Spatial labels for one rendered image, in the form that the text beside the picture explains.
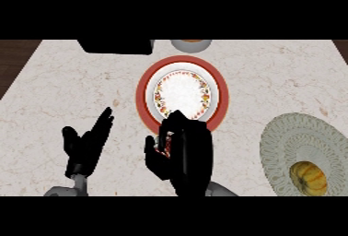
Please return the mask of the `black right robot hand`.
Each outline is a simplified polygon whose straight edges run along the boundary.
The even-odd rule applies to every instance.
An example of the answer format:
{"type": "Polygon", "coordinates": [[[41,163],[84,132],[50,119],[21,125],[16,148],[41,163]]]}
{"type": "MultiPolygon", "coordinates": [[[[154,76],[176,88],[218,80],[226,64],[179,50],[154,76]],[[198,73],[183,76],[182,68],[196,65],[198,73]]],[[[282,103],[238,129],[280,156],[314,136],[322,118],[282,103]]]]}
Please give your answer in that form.
{"type": "Polygon", "coordinates": [[[170,180],[177,196],[205,196],[214,165],[207,123],[189,120],[180,111],[171,113],[159,126],[159,143],[146,137],[145,153],[149,170],[170,180]]]}

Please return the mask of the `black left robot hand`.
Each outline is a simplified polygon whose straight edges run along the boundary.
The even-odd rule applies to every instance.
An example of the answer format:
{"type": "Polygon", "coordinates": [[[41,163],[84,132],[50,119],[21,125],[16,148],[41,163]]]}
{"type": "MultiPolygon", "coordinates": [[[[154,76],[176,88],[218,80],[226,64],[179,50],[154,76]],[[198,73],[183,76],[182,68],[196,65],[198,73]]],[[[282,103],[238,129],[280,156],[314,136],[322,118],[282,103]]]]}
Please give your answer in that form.
{"type": "Polygon", "coordinates": [[[112,108],[108,107],[96,119],[93,128],[83,136],[71,126],[62,128],[64,151],[68,155],[67,178],[77,174],[84,177],[93,174],[112,126],[112,108]]]}

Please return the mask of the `red-rimmed floral plate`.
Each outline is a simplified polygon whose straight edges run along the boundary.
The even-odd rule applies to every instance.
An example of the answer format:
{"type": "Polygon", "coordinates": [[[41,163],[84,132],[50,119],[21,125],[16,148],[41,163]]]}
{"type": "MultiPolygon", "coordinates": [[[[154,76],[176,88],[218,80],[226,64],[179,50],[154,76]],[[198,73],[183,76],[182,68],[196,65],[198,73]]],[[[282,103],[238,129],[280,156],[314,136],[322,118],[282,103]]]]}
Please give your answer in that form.
{"type": "Polygon", "coordinates": [[[159,60],[143,74],[136,90],[136,106],[148,129],[158,133],[168,115],[180,110],[190,120],[218,128],[229,108],[229,89],[215,67],[189,55],[159,60]]]}

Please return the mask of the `pale green lace placemat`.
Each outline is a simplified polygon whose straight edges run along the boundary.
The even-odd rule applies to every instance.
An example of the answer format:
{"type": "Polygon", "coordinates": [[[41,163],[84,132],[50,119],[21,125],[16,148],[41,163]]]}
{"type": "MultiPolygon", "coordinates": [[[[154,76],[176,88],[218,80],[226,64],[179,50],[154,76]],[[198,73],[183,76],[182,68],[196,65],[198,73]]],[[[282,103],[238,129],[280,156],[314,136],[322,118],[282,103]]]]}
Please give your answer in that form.
{"type": "Polygon", "coordinates": [[[274,193],[304,196],[289,176],[291,166],[308,161],[322,169],[326,196],[348,196],[348,138],[320,118],[304,113],[274,117],[260,140],[260,158],[274,193]]]}

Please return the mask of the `yellow orange-striped cupcake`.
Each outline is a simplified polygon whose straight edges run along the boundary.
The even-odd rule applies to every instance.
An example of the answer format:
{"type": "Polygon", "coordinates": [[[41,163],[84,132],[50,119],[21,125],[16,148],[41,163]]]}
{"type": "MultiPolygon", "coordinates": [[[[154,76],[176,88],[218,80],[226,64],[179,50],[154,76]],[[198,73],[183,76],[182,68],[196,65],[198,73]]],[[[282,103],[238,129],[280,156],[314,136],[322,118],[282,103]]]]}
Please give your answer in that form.
{"type": "Polygon", "coordinates": [[[326,194],[326,176],[320,167],[313,162],[297,162],[291,166],[289,177],[295,187],[304,195],[322,196],[326,194]]]}

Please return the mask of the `black appliance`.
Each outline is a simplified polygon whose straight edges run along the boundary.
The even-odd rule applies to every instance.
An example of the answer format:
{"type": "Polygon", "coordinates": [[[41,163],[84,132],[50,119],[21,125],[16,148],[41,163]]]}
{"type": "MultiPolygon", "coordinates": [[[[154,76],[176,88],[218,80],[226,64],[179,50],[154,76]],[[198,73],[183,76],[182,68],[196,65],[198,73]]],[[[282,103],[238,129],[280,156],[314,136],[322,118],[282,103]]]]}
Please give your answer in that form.
{"type": "Polygon", "coordinates": [[[78,40],[87,53],[143,54],[151,55],[154,40],[78,40]]]}

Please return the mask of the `grey bowl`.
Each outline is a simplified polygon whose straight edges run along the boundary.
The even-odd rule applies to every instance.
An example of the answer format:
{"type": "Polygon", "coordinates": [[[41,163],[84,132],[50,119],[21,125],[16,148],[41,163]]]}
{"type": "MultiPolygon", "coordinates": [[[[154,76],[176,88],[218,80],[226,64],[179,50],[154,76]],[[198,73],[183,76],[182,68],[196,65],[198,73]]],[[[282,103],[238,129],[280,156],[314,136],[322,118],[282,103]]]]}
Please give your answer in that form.
{"type": "Polygon", "coordinates": [[[173,40],[171,44],[177,50],[184,53],[199,53],[202,52],[211,45],[211,40],[201,41],[184,41],[184,40],[173,40]]]}

